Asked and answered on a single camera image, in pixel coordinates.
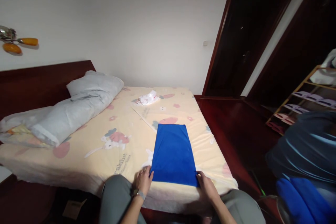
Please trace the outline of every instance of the person's right hand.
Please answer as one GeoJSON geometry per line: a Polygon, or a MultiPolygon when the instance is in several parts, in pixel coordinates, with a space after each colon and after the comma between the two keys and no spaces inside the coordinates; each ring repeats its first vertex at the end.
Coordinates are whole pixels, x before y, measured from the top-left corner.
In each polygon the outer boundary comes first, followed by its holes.
{"type": "Polygon", "coordinates": [[[138,172],[135,179],[135,187],[143,192],[146,196],[149,188],[151,187],[151,183],[154,176],[154,171],[149,175],[149,171],[151,170],[151,166],[146,166],[141,171],[138,172]]]}
{"type": "Polygon", "coordinates": [[[221,200],[217,192],[217,189],[210,178],[204,175],[202,171],[197,171],[197,179],[201,186],[202,191],[208,197],[211,203],[214,203],[217,200],[221,200]]]}

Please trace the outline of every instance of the cream bed sheet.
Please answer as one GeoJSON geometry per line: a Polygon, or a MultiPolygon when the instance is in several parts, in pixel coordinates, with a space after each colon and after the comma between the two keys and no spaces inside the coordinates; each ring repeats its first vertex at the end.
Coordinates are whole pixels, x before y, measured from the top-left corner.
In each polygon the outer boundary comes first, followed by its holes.
{"type": "MultiPolygon", "coordinates": [[[[185,124],[196,169],[214,182],[219,194],[237,189],[237,182],[199,110],[186,88],[155,87],[160,100],[137,104],[152,88],[124,87],[102,113],[54,149],[0,145],[0,163],[18,179],[80,189],[101,195],[104,182],[122,174],[133,182],[142,167],[151,165],[158,124],[185,124]]],[[[173,213],[205,210],[195,187],[153,182],[144,207],[173,213]]]]}

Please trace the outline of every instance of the blue towel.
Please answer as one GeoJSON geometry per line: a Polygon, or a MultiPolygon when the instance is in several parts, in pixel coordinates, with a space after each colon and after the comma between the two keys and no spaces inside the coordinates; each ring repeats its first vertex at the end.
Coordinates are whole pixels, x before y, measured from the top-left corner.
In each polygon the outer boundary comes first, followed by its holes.
{"type": "Polygon", "coordinates": [[[152,162],[153,181],[199,187],[185,125],[159,124],[152,162]]]}
{"type": "Polygon", "coordinates": [[[286,203],[294,223],[315,224],[307,205],[295,187],[284,178],[279,179],[276,184],[276,190],[286,203]]]}
{"type": "Polygon", "coordinates": [[[308,179],[281,178],[276,184],[294,223],[335,223],[336,213],[308,179]]]}
{"type": "Polygon", "coordinates": [[[308,179],[291,178],[290,182],[301,195],[316,223],[335,223],[336,213],[308,179]]]}

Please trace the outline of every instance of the doorway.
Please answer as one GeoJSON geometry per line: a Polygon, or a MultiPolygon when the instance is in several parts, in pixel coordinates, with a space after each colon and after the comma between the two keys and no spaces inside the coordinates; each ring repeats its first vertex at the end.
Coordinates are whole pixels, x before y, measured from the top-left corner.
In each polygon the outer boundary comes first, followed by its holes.
{"type": "Polygon", "coordinates": [[[240,96],[290,1],[226,1],[203,96],[240,96]]]}
{"type": "Polygon", "coordinates": [[[336,48],[336,0],[303,0],[247,98],[279,107],[336,48]]]}

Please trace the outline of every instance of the slipper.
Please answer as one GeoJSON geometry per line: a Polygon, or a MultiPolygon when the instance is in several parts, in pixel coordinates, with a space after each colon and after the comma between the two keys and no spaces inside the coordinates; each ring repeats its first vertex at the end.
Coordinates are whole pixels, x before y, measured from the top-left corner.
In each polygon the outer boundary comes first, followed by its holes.
{"type": "Polygon", "coordinates": [[[317,94],[311,94],[311,95],[305,96],[303,98],[308,100],[308,101],[311,101],[311,102],[319,102],[319,101],[324,99],[322,96],[319,96],[317,94]]]}
{"type": "Polygon", "coordinates": [[[305,109],[305,108],[301,108],[301,107],[299,107],[299,108],[295,108],[295,109],[293,109],[292,111],[295,112],[295,113],[298,113],[298,114],[302,114],[302,113],[309,112],[309,110],[307,110],[307,109],[305,109]]]}
{"type": "Polygon", "coordinates": [[[336,101],[331,99],[323,99],[321,101],[316,102],[317,104],[320,104],[324,107],[334,107],[336,106],[336,101]]]}
{"type": "Polygon", "coordinates": [[[296,105],[296,104],[286,104],[284,107],[287,108],[287,109],[290,109],[290,110],[300,108],[300,106],[296,105]]]}
{"type": "Polygon", "coordinates": [[[272,130],[274,130],[274,131],[276,131],[276,132],[278,132],[282,135],[285,133],[284,128],[282,126],[277,125],[275,122],[268,122],[268,123],[266,123],[266,125],[268,127],[272,128],[272,130]]]}
{"type": "Polygon", "coordinates": [[[295,93],[293,93],[293,95],[295,95],[295,96],[297,96],[297,97],[301,97],[301,98],[303,98],[303,97],[306,97],[306,96],[308,96],[308,95],[311,95],[311,93],[308,93],[308,92],[306,92],[306,91],[300,91],[300,92],[295,92],[295,93]]]}
{"type": "Polygon", "coordinates": [[[289,115],[283,114],[283,113],[278,113],[278,114],[275,114],[274,116],[279,118],[279,119],[285,119],[285,118],[289,117],[289,115]]]}
{"type": "Polygon", "coordinates": [[[296,119],[293,117],[287,117],[285,119],[282,119],[284,123],[287,123],[288,125],[293,125],[296,122],[296,119]]]}
{"type": "Polygon", "coordinates": [[[285,130],[281,126],[273,127],[272,130],[278,132],[281,135],[284,135],[284,133],[285,133],[285,130]]]}

